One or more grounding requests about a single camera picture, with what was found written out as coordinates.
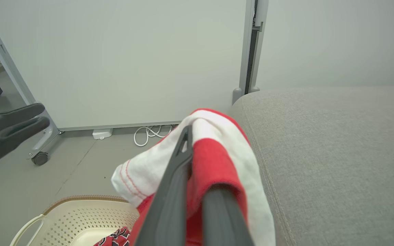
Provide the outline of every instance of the perforated basket wall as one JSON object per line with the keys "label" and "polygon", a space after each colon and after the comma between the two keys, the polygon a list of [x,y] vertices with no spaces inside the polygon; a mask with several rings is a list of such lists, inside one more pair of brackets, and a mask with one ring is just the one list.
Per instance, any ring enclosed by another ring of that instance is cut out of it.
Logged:
{"label": "perforated basket wall", "polygon": [[87,229],[132,229],[139,213],[116,196],[65,198],[44,212],[43,226],[31,245],[68,246]]}

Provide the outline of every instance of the laundry basket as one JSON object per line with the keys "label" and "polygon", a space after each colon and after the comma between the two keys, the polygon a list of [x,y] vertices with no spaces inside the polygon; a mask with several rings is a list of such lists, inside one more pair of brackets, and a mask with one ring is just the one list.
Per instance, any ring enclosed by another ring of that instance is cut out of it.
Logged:
{"label": "laundry basket", "polygon": [[10,246],[37,221],[41,224],[27,246],[92,246],[123,226],[131,230],[138,217],[138,211],[118,196],[71,196],[25,224]]}

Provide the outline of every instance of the power cord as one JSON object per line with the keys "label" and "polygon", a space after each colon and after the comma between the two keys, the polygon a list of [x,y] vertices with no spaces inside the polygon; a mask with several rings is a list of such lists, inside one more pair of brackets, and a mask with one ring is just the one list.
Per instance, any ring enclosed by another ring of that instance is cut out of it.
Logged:
{"label": "power cord", "polygon": [[[147,145],[147,143],[148,143],[148,138],[149,138],[149,137],[154,137],[154,136],[158,136],[158,137],[160,137],[160,138],[166,137],[166,135],[165,135],[165,136],[159,135],[159,132],[161,131],[162,126],[159,126],[159,129],[158,129],[157,132],[154,132],[154,131],[152,130],[153,127],[154,127],[154,126],[142,126],[142,127],[138,128],[138,129],[136,130],[135,134],[133,135],[133,141],[135,142],[135,144],[136,144],[137,146],[142,147],[142,146]],[[147,139],[145,140],[145,143],[143,143],[143,144],[140,145],[139,143],[136,142],[136,134],[138,133],[139,130],[144,129],[144,128],[145,128],[145,133],[147,134]],[[167,135],[171,132],[171,129],[172,129],[172,125],[170,125],[170,130],[168,131]]]}

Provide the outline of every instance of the whiteboard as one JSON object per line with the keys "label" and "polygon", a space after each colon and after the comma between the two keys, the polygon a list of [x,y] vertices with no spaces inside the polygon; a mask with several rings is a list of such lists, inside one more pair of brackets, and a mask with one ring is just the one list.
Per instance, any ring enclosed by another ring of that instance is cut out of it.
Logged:
{"label": "whiteboard", "polygon": [[394,85],[394,0],[269,0],[264,23],[261,90]]}
{"label": "whiteboard", "polygon": [[246,0],[0,0],[0,37],[58,128],[226,112]]}

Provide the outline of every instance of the basket rim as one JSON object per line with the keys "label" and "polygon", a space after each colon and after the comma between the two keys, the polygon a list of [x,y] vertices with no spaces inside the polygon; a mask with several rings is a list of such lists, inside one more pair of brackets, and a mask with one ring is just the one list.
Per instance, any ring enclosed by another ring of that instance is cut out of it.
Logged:
{"label": "basket rim", "polygon": [[67,196],[64,197],[57,202],[50,205],[45,211],[42,213],[43,215],[47,215],[53,210],[55,207],[59,206],[62,203],[69,202],[69,201],[80,201],[80,200],[103,200],[103,201],[115,201],[115,202],[122,202],[122,203],[129,203],[127,200],[120,196],[108,196],[108,195],[80,195],[80,196]]}

